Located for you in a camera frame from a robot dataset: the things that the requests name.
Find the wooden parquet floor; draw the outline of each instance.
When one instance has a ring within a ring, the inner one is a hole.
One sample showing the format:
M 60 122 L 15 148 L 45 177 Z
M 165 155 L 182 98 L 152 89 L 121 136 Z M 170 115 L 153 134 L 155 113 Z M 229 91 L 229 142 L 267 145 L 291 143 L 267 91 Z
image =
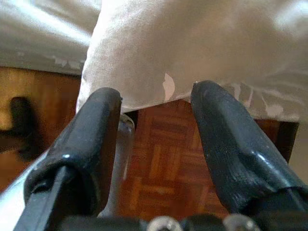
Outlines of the wooden parquet floor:
M 119 210 L 122 216 L 145 220 L 228 214 L 216 195 L 188 102 L 140 110 Z

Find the brown wooden surface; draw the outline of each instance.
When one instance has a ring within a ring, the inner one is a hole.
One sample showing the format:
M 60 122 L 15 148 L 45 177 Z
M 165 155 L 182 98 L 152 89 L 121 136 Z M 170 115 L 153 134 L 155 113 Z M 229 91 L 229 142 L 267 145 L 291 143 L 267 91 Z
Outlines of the brown wooden surface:
M 75 113 L 80 80 L 63 74 L 0 67 L 0 129 L 11 124 L 9 101 L 26 96 L 47 148 Z M 276 121 L 259 121 L 272 140 Z M 0 153 L 0 192 L 29 162 L 15 151 Z M 120 214 L 149 220 L 198 213 L 224 217 L 204 161 L 190 104 L 176 101 L 140 110 L 134 154 L 123 182 Z

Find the white cloth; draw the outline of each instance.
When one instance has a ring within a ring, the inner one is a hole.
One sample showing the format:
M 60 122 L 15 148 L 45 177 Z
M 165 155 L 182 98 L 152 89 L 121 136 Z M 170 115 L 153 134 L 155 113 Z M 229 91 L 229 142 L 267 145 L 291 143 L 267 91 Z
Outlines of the white cloth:
M 0 66 L 80 75 L 100 0 L 0 0 Z
M 131 111 L 225 86 L 255 117 L 308 115 L 307 0 L 103 0 L 77 110 L 112 87 Z

